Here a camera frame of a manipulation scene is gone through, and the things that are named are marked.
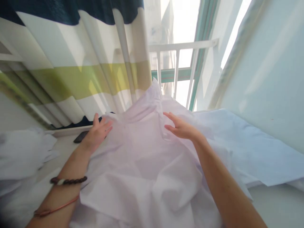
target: glass pane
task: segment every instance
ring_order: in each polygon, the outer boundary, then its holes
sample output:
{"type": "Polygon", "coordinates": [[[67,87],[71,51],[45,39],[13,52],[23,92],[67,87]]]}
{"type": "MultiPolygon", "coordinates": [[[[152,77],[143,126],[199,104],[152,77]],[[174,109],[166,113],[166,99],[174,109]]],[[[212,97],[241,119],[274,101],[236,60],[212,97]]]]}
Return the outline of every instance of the glass pane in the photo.
{"type": "Polygon", "coordinates": [[[174,94],[174,82],[166,82],[161,84],[161,93],[163,95],[169,95],[173,97],[174,94]]]}
{"type": "MultiPolygon", "coordinates": [[[[149,45],[194,41],[200,0],[144,0],[144,7],[149,45]]],[[[161,69],[174,68],[174,56],[161,52],[161,69]]],[[[181,50],[179,67],[190,67],[191,56],[192,50],[181,50]]],[[[157,69],[152,61],[151,69],[157,69]]]]}
{"type": "Polygon", "coordinates": [[[176,91],[176,101],[186,107],[190,80],[178,81],[176,91]]]}

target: curtain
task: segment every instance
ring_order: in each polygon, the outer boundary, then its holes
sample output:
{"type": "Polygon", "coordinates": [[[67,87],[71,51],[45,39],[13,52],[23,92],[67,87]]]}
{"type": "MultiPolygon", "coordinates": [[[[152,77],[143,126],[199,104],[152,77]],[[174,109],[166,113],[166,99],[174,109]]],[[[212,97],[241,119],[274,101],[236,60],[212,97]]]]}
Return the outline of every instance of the curtain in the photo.
{"type": "Polygon", "coordinates": [[[4,0],[0,33],[22,62],[0,80],[48,124],[122,113],[151,85],[142,0],[4,0]]]}

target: metal railing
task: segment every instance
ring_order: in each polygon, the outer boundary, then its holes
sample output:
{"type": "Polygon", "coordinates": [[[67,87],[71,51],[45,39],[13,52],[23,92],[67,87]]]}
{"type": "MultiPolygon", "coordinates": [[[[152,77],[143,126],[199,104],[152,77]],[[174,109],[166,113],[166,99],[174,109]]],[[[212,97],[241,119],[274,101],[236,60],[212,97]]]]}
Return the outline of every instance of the metal railing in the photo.
{"type": "Polygon", "coordinates": [[[192,84],[194,79],[194,73],[197,63],[197,57],[199,54],[199,49],[202,48],[212,48],[216,46],[219,42],[219,39],[208,40],[208,41],[196,41],[192,43],[177,43],[177,44],[156,44],[149,46],[149,52],[156,52],[157,58],[157,80],[158,84],[162,85],[162,72],[161,72],[161,52],[163,51],[176,51],[176,64],[175,64],[175,73],[174,73],[174,99],[176,99],[176,91],[177,91],[177,81],[178,81],[178,64],[180,58],[180,50],[183,49],[193,49],[194,50],[194,58],[192,62],[191,75],[190,75],[190,84],[187,95],[187,103],[186,108],[189,109],[190,97],[192,95],[192,84]]]}

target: black phone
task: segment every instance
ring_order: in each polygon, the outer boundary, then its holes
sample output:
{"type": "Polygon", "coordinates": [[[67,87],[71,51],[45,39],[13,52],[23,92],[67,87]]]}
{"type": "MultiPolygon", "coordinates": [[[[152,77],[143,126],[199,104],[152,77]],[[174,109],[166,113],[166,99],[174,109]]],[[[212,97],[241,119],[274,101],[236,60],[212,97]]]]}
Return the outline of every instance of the black phone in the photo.
{"type": "Polygon", "coordinates": [[[84,137],[87,135],[89,131],[83,131],[81,132],[77,138],[74,140],[74,143],[81,143],[81,141],[84,139],[84,137]]]}

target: beaded bracelet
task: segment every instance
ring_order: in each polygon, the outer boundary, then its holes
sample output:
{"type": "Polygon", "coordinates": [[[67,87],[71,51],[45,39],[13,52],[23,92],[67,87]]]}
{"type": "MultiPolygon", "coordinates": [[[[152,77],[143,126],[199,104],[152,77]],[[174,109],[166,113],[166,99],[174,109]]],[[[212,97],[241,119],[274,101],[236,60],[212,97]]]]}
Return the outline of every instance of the beaded bracelet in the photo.
{"type": "Polygon", "coordinates": [[[70,184],[80,184],[82,182],[85,182],[88,178],[86,176],[84,176],[83,178],[80,178],[80,179],[59,179],[58,177],[53,177],[51,180],[50,180],[50,183],[51,184],[54,184],[54,185],[70,185],[70,184]]]}

